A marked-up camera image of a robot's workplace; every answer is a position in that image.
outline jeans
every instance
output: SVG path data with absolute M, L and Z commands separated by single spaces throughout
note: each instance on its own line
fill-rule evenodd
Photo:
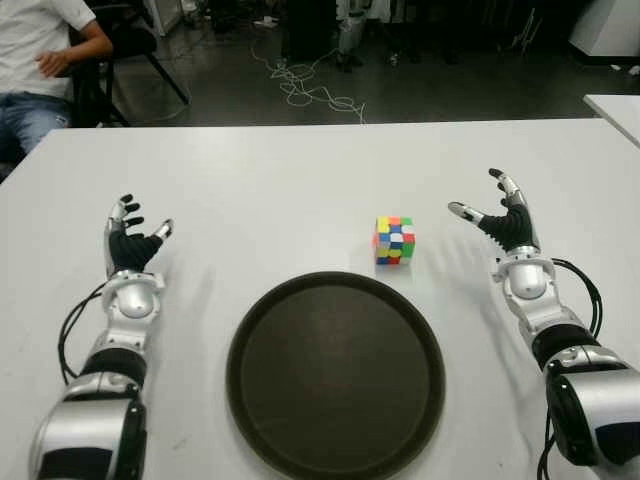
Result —
M 0 93 L 0 181 L 55 128 L 71 123 L 67 102 L 33 93 Z

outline table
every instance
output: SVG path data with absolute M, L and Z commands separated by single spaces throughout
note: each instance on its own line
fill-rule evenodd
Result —
M 447 203 L 499 212 L 486 172 L 509 172 L 527 193 L 544 251 L 599 286 L 602 342 L 640 367 L 640 220 L 623 215 L 637 203 L 639 156 L 602 119 L 51 133 L 0 187 L 0 478 L 26 478 L 34 430 L 62 391 L 58 329 L 103 281 L 103 224 L 126 192 L 143 202 L 149 230 L 167 216 L 176 222 L 148 266 L 168 287 L 145 385 L 146 479 L 280 478 L 235 427 L 226 355 L 261 295 L 318 270 L 392 286 L 440 342 L 443 418 L 396 478 L 534 478 L 543 381 L 490 281 L 497 249 Z M 378 215 L 414 218 L 411 268 L 374 266 Z M 561 272 L 559 282 L 564 302 L 589 319 L 579 280 Z M 91 305 L 70 338 L 76 368 L 104 325 Z M 554 478 L 593 478 L 555 451 L 550 469 Z
M 584 101 L 640 147 L 640 95 L 585 95 Z

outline rubik's cube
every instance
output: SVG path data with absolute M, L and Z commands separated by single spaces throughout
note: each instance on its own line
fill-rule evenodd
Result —
M 373 239 L 378 265 L 406 265 L 416 247 L 413 222 L 408 217 L 378 217 Z

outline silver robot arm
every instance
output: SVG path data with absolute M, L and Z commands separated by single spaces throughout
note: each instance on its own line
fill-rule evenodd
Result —
M 43 421 L 31 449 L 32 480 L 138 480 L 146 447 L 146 410 L 140 394 L 147 346 L 160 313 L 160 275 L 146 264 L 171 235 L 165 221 L 151 236 L 127 235 L 143 222 L 126 219 L 140 205 L 122 197 L 105 228 L 107 283 L 102 306 L 107 328 L 95 342 L 80 375 Z
M 558 295 L 553 262 L 541 254 L 524 195 L 499 170 L 489 174 L 505 193 L 502 217 L 459 202 L 449 210 L 478 226 L 505 250 L 493 280 L 546 381 L 558 448 L 601 479 L 640 479 L 640 373 L 602 347 Z

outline gray floor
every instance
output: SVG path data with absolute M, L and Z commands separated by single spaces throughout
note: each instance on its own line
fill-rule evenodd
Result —
M 281 80 L 271 79 L 255 53 L 275 66 L 280 32 L 244 26 L 216 38 L 210 29 L 178 26 L 161 41 L 158 57 L 192 98 L 188 108 L 145 59 L 116 68 L 116 104 L 134 125 L 222 126 L 357 123 L 354 113 L 325 103 L 296 108 L 286 103 Z M 569 53 L 461 51 L 446 65 L 427 51 L 422 62 L 385 62 L 388 51 L 367 36 L 360 49 L 364 67 L 351 74 L 320 63 L 307 88 L 326 86 L 333 96 L 365 103 L 367 123 L 505 120 L 593 116 L 587 93 L 640 94 L 640 77 L 609 66 L 586 66 Z M 300 102 L 304 99 L 294 98 Z

